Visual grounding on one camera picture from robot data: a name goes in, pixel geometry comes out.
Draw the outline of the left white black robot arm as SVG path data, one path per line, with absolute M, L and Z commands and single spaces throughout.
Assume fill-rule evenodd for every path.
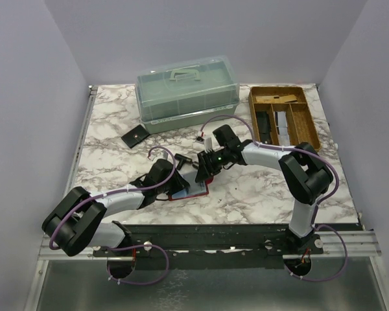
M 88 246 L 107 246 L 123 256 L 131 246 L 125 228 L 115 223 L 104 225 L 103 218 L 142 209 L 160 194 L 172 196 L 189 186 L 171 162 L 159 159 L 147 174 L 120 189 L 92 194 L 84 187 L 74 187 L 46 217 L 41 229 L 51 238 L 51 249 L 61 249 L 70 257 Z

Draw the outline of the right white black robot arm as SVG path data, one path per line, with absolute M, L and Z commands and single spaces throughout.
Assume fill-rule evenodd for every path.
M 212 147 L 210 137 L 200 134 L 196 142 L 204 150 L 197 154 L 198 168 L 195 181 L 212 179 L 222 169 L 233 165 L 256 165 L 282 172 L 294 198 L 292 218 L 286 232 L 286 248 L 294 254 L 309 246 L 314 233 L 314 221 L 319 204 L 329 196 L 330 184 L 338 181 L 337 173 L 309 143 L 297 146 L 276 146 L 247 139 L 241 141 L 227 124 L 213 131 L 220 149 Z

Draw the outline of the red card holder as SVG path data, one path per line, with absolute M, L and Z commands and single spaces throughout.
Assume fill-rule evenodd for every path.
M 188 179 L 187 181 L 189 182 L 189 186 L 184 190 L 169 195 L 169 201 L 184 200 L 209 194 L 209 184 L 206 185 L 205 183 L 196 183 L 193 179 Z

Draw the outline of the light blue card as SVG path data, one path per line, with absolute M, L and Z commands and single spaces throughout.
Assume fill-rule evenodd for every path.
M 195 181 L 196 174 L 196 171 L 192 171 L 182 175 L 184 180 L 189 183 L 189 186 L 186 189 L 173 194 L 171 196 L 171 200 L 182 200 L 209 194 L 208 186 L 205 181 L 202 181 L 200 183 L 197 183 Z

